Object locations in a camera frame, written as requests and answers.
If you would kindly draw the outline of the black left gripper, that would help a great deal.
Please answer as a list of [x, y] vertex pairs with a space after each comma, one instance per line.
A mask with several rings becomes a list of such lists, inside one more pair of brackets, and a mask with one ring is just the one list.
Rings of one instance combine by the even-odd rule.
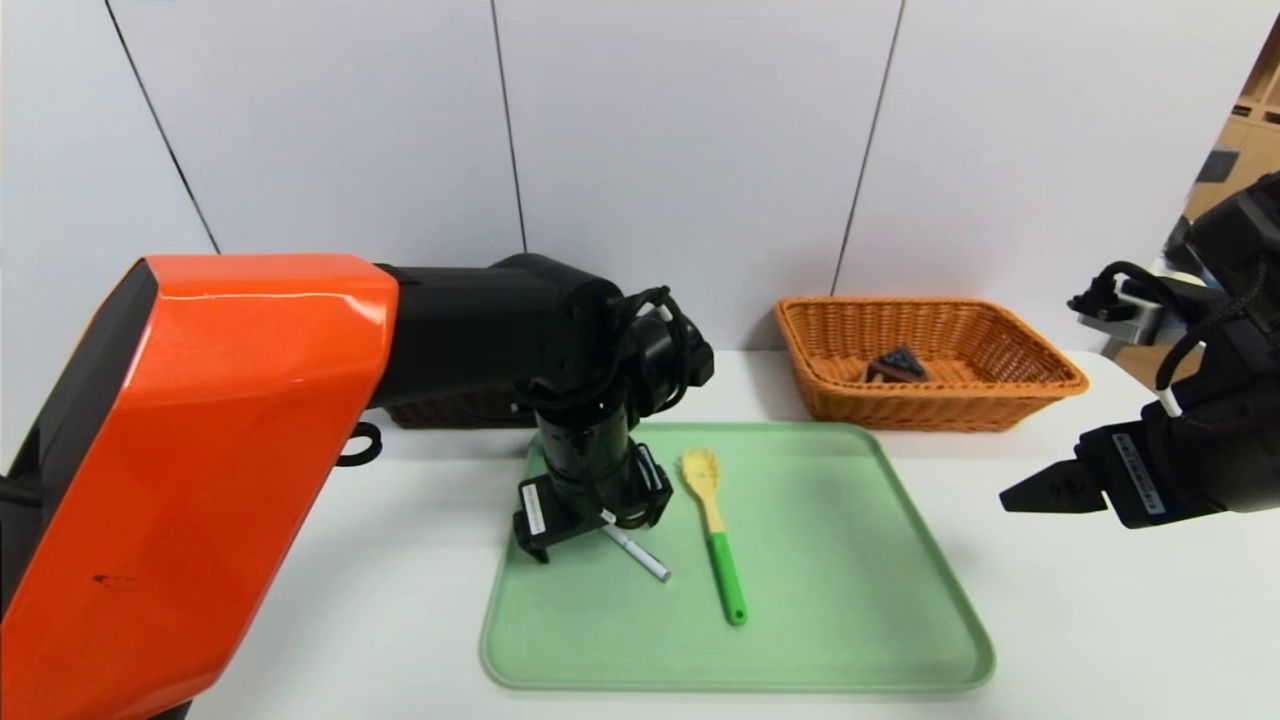
[[626, 406], [595, 405], [538, 415], [535, 474], [518, 484], [515, 543], [539, 564], [548, 550], [586, 533], [654, 527], [673, 486], [650, 450], [631, 437]]

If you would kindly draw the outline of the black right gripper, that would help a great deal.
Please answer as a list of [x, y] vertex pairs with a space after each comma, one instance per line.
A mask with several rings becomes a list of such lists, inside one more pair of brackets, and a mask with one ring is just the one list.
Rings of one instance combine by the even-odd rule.
[[1206, 489], [1206, 462], [1226, 441], [1153, 401], [1133, 421], [1082, 434], [1076, 459], [1047, 466], [998, 498], [1006, 512], [1038, 514], [1102, 512], [1108, 501], [1129, 529], [1208, 516], [1225, 506]]

